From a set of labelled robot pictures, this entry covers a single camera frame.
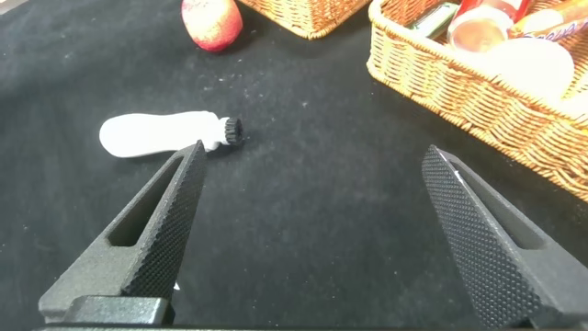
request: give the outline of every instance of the woven basket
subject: woven basket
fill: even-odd
[[[326,36],[370,0],[241,0],[295,34],[314,40]]]
[[[537,0],[531,12],[558,2]],[[372,3],[371,75],[588,201],[588,116],[572,119],[556,105],[457,60],[443,38],[439,43],[418,37],[403,26],[437,3]],[[572,97],[588,89],[588,33],[561,44],[575,62],[574,81],[564,96]]]

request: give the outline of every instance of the black bottle cap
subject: black bottle cap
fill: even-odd
[[[243,125],[241,120],[229,118],[224,125],[224,136],[230,145],[241,145],[243,143]]]

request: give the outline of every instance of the white bottle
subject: white bottle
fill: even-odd
[[[178,151],[198,140],[207,152],[219,145],[243,142],[239,119],[219,118],[209,111],[174,115],[127,114],[109,119],[100,128],[100,142],[117,157]]]

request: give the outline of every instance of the black tablecloth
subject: black tablecloth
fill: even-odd
[[[117,159],[102,122],[211,110],[246,145],[210,154],[179,275],[179,324],[473,326],[421,178],[457,155],[588,264],[587,204],[374,81],[360,11],[307,41],[242,7],[222,54],[180,2],[31,0],[0,17],[0,320],[37,301],[170,154]]]

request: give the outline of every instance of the apple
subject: apple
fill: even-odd
[[[234,0],[184,0],[182,19],[192,40],[206,51],[222,51],[243,29]]]

